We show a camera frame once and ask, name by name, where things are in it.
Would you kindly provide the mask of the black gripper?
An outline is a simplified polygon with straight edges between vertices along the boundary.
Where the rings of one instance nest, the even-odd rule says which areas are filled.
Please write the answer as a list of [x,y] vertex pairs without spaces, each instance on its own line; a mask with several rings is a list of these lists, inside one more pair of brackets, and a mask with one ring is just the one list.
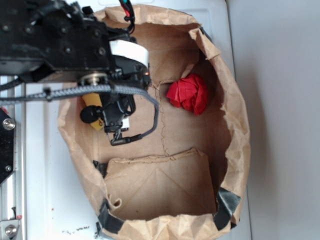
[[127,27],[110,27],[99,21],[90,7],[50,13],[44,19],[45,79],[82,85],[107,84],[147,87],[151,83],[149,52],[137,44],[135,13],[124,7]]

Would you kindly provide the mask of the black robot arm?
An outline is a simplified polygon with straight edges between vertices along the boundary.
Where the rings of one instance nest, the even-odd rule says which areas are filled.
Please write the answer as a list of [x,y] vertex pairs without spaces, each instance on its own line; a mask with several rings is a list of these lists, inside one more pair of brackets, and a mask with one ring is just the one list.
[[24,83],[113,83],[146,88],[148,51],[132,37],[135,13],[120,2],[124,28],[107,26],[91,7],[63,0],[0,3],[0,73]]

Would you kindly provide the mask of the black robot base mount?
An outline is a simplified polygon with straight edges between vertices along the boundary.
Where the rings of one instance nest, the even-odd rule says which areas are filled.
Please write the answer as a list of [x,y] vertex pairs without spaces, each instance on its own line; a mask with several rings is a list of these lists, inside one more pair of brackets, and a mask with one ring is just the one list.
[[16,122],[0,108],[0,185],[14,172]]

